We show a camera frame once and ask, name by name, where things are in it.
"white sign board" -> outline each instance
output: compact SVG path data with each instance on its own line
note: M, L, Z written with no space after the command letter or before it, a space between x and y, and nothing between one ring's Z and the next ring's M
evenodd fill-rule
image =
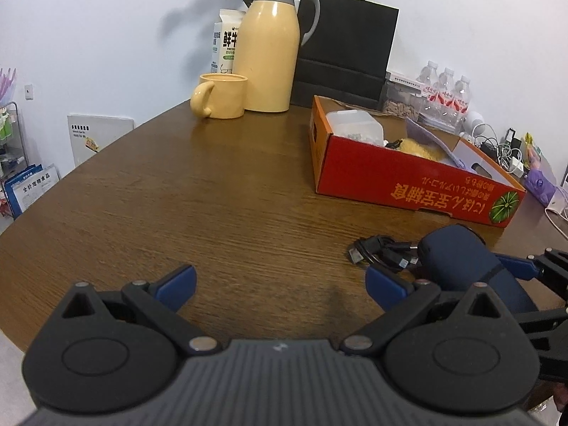
M13 186L13 194L22 212L26 211L33 202L51 189L57 181L59 181L59 175L55 166L52 165Z
M69 115L67 124L76 167L134 129L133 119L89 115Z

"purple cloth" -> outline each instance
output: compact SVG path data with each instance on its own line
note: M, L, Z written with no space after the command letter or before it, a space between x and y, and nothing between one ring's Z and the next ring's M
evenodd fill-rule
M465 166L464 162L457 158L450 148L445 145L444 141L436 137L432 132L427 130L424 126L419 125L415 121L407 118L406 119L406 135L410 139L414 139L418 144L430 145L436 144L440 149L442 149L446 155L454 162L454 164L461 170L466 170L471 173L475 173L475 171L471 168Z
M548 206L556 192L556 186L546 179L542 171L535 169L529 171L525 179L525 188L545 207Z

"milk carton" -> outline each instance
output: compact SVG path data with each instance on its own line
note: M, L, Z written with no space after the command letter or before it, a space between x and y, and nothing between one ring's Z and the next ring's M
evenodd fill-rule
M213 30L213 58L211 73L232 73L237 33L244 11L222 9Z

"water bottle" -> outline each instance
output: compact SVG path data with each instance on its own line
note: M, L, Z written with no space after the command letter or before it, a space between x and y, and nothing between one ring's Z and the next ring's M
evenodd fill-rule
M457 113L452 108L454 87L454 71L446 67L438 77L436 102L439 104L439 109L437 118L444 120L450 125L455 125L457 120Z
M461 80L455 82L453 108L459 113L468 111L471 101L471 90L469 89L469 78L462 75Z
M424 100L424 105L420 112L425 113L431 117L436 115L436 98L438 96L438 89L436 87L438 82L438 64L436 62L428 61L428 65L422 69L420 75L416 80L424 83L424 92L427 97Z

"yellow mug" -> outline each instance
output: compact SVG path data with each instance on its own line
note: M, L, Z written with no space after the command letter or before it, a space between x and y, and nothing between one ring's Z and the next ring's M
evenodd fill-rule
M191 95L191 112L198 118L235 119L245 113L248 78L235 73L204 73Z

